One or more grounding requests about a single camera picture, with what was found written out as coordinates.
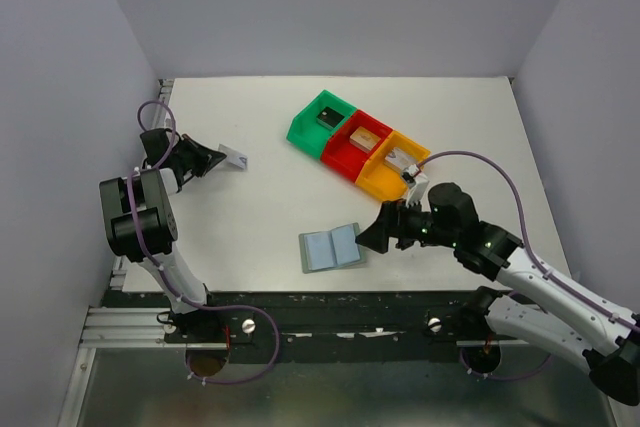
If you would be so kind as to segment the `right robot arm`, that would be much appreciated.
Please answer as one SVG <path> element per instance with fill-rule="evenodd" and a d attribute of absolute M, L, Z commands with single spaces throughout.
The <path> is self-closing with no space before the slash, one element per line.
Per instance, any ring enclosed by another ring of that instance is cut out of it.
<path fill-rule="evenodd" d="M 455 318 L 456 329 L 473 339 L 490 335 L 523 340 L 585 372 L 610 398 L 639 403 L 639 316 L 576 283 L 527 252 L 523 240 L 479 219 L 472 198 L 454 183 L 428 192 L 429 208 L 404 200 L 385 201 L 356 242 L 384 254 L 394 240 L 400 250 L 414 244 L 452 249 L 467 270 L 514 290 L 514 298 L 479 287 Z"/>

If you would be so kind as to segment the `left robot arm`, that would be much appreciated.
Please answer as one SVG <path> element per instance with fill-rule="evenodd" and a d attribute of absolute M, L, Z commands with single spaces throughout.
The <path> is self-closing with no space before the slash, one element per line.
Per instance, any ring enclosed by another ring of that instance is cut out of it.
<path fill-rule="evenodd" d="M 222 319 L 206 307 L 208 289 L 178 251 L 169 197 L 206 176 L 227 155 L 167 128 L 144 131 L 140 139 L 143 168 L 99 184 L 107 242 L 115 255 L 143 267 L 156 280 L 173 317 L 190 314 L 187 329 L 197 340 L 212 341 L 221 332 Z"/>

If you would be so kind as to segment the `silver VIP credit card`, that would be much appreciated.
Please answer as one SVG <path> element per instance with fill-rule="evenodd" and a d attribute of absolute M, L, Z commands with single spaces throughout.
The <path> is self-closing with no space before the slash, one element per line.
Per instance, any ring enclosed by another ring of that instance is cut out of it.
<path fill-rule="evenodd" d="M 248 168 L 248 156 L 232 149 L 224 144 L 219 145 L 219 151 L 225 155 L 224 162 L 227 165 L 246 171 Z"/>

